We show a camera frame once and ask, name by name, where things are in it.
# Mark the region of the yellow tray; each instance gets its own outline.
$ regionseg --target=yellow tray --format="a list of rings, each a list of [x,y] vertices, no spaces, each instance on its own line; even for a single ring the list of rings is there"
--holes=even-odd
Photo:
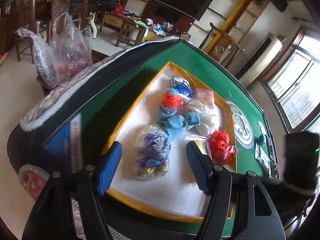
[[[210,197],[205,196],[196,183],[192,183],[192,170],[185,153],[185,136],[172,142],[170,168],[166,175],[148,181],[134,177],[138,155],[134,150],[134,143],[138,132],[149,124],[156,124],[157,108],[164,88],[170,86],[169,79],[173,74],[188,80],[191,88],[211,90],[195,76],[169,61],[137,97],[109,137],[102,154],[107,153],[114,141],[120,141],[123,156],[107,193],[132,208],[156,217],[201,223]],[[220,129],[228,133],[230,144],[235,145],[230,106],[215,92],[214,98],[223,119]],[[236,158],[225,167],[236,172]]]

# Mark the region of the white cloth bundle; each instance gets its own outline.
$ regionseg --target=white cloth bundle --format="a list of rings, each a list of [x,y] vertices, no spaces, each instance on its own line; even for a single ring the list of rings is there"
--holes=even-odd
[[[195,127],[200,135],[208,136],[219,130],[220,121],[214,106],[206,106],[197,100],[190,100],[186,105],[186,112],[199,114],[201,123]]]

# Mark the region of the window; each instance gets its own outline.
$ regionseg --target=window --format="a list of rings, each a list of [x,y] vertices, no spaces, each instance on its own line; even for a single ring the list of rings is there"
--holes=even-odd
[[[284,65],[268,81],[268,89],[290,132],[319,130],[320,40],[305,34]]]

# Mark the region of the green felt surface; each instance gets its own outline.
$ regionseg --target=green felt surface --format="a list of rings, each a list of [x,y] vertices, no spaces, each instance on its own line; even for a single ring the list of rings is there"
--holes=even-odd
[[[192,73],[222,98],[230,98],[246,115],[255,138],[261,134],[258,121],[262,122],[267,129],[260,110],[234,81],[199,52],[180,42],[114,82],[82,108],[82,144],[85,165],[97,159],[123,114],[168,61]],[[236,146],[239,149],[237,172],[244,174],[247,170],[253,170],[258,175],[263,175],[262,168],[254,158],[254,148],[247,150],[239,143]],[[263,149],[268,152],[266,146],[263,146]],[[199,229],[199,224],[159,219],[156,223],[159,226],[186,233],[196,233]],[[233,218],[227,221],[224,235],[231,234],[232,226]]]

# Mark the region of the pink package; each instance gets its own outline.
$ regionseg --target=pink package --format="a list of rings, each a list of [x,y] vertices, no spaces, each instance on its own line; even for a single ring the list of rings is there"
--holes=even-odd
[[[204,105],[214,106],[213,92],[207,89],[195,88],[193,98]]]

